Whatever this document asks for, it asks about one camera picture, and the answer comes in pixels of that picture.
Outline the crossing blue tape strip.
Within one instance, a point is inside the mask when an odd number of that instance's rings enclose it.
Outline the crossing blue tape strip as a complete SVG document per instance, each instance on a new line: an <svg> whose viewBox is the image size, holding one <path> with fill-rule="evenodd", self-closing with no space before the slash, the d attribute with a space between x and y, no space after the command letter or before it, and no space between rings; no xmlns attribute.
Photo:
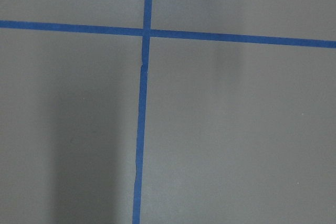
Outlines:
<svg viewBox="0 0 336 224"><path fill-rule="evenodd" d="M70 33L125 35L125 36L138 36L138 37L148 35L150 37L155 38L243 42L252 44L302 46L302 47L331 48L331 49L335 48L335 41L333 40L216 34L216 33L193 32L193 31L175 31L175 30L157 30L157 29L151 29L146 31L140 28L24 22L13 20L1 20L1 28L61 31Z"/></svg>

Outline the long blue tape strip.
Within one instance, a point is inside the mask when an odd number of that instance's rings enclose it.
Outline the long blue tape strip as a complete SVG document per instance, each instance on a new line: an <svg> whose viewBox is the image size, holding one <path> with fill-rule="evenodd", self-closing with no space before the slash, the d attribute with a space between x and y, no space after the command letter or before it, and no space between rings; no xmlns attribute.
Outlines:
<svg viewBox="0 0 336 224"><path fill-rule="evenodd" d="M151 16L152 16L152 0L144 0L132 223L140 223L140 215L141 215L146 96L148 86L148 66L149 66L150 38L151 38Z"/></svg>

